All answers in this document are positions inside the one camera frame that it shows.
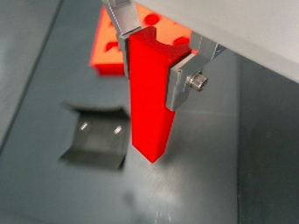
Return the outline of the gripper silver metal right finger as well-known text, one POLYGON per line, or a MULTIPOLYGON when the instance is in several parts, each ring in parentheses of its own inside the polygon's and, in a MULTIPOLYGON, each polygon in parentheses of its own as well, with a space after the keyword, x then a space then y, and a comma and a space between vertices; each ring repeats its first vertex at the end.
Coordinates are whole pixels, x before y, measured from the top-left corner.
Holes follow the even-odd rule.
POLYGON ((191 52, 170 69, 166 107, 175 111, 186 102, 191 89, 200 92, 208 83, 208 78, 202 74, 207 64, 222 54, 226 47, 202 36, 195 31, 191 33, 191 52))

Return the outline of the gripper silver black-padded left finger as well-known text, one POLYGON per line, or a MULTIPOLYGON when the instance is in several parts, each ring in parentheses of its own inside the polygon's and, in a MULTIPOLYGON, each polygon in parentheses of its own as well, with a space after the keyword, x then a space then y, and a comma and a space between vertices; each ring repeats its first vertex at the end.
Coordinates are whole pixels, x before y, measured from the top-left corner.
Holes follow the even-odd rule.
POLYGON ((128 59, 128 37, 142 29, 136 11, 136 4, 132 0, 102 0, 107 14, 116 28, 116 39, 119 49, 123 52, 126 77, 130 76, 128 59))

